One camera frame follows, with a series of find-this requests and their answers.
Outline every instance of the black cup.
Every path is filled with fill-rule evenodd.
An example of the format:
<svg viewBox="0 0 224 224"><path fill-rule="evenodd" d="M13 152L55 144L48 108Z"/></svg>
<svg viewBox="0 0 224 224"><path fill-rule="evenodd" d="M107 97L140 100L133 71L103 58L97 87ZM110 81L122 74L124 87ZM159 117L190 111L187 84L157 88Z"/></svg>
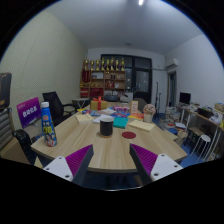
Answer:
<svg viewBox="0 0 224 224"><path fill-rule="evenodd" d="M113 134L113 118L103 118L100 120L100 135L103 137L111 137Z"/></svg>

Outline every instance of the bookshelf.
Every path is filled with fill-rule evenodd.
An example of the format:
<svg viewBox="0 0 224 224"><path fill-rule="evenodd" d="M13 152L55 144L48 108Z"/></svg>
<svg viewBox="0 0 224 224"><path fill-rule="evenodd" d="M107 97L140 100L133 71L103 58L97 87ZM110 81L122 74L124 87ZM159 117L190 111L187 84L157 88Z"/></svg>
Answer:
<svg viewBox="0 0 224 224"><path fill-rule="evenodd" d="M90 98L105 95L118 95L125 92L125 71L121 70L85 70L89 82L80 77L80 97Z"/></svg>

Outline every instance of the notebook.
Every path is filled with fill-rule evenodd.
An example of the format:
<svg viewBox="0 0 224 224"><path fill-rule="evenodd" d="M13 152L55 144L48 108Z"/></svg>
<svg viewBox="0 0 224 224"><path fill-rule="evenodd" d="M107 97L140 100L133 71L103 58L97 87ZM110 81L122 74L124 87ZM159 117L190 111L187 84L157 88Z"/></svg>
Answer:
<svg viewBox="0 0 224 224"><path fill-rule="evenodd" d="M143 120L144 114L132 113L131 115L128 116L128 118Z"/></svg>
<svg viewBox="0 0 224 224"><path fill-rule="evenodd" d="M89 114L84 114L84 115L77 114L75 116L76 116L76 119L78 120L79 124L91 122L93 120L93 117Z"/></svg>
<svg viewBox="0 0 224 224"><path fill-rule="evenodd" d="M111 115L113 113L115 113L116 111L115 110L111 110L110 108L107 108L107 109L104 109L104 110L101 110L100 112L103 112L103 114L108 114L108 115Z"/></svg>
<svg viewBox="0 0 224 224"><path fill-rule="evenodd" d="M134 121L130 122L128 125L130 125L131 127L134 127L134 128L138 128L143 131L147 131L147 132L150 132L153 129L153 127L155 126L154 124L146 123L146 122L142 122L142 121L138 121L138 120L134 120Z"/></svg>
<svg viewBox="0 0 224 224"><path fill-rule="evenodd" d="M183 123L177 122L177 123L175 123L175 125L176 125L177 128L182 128L182 129L186 128L185 124L183 124Z"/></svg>
<svg viewBox="0 0 224 224"><path fill-rule="evenodd" d="M114 127L125 129L128 123L128 118L115 117L114 118Z"/></svg>
<svg viewBox="0 0 224 224"><path fill-rule="evenodd" d="M93 122L94 122L94 123L100 123L100 120L101 120L102 118L113 118L113 119L114 119L114 117L111 117L111 116L109 116L109 115L102 114L102 115L100 115L98 118L94 119Z"/></svg>

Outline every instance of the bottle cap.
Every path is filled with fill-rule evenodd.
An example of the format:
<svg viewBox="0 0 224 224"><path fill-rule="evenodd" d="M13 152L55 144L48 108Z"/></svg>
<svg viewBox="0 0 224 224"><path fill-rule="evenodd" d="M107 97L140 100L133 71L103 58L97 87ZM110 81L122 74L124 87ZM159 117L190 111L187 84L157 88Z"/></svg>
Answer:
<svg viewBox="0 0 224 224"><path fill-rule="evenodd" d="M41 103L41 108L47 108L49 107L49 102L42 102Z"/></svg>

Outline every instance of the computer monitor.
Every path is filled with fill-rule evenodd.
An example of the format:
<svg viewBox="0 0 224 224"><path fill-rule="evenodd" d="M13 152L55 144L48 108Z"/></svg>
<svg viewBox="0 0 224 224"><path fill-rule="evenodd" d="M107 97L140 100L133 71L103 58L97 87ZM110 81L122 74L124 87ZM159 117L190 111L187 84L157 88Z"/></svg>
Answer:
<svg viewBox="0 0 224 224"><path fill-rule="evenodd" d="M180 93L180 100L179 102L182 104L190 104L191 101L191 94L190 93Z"/></svg>
<svg viewBox="0 0 224 224"><path fill-rule="evenodd" d="M27 100L17 105L19 119L23 128L34 123L41 117L41 109L38 97Z"/></svg>

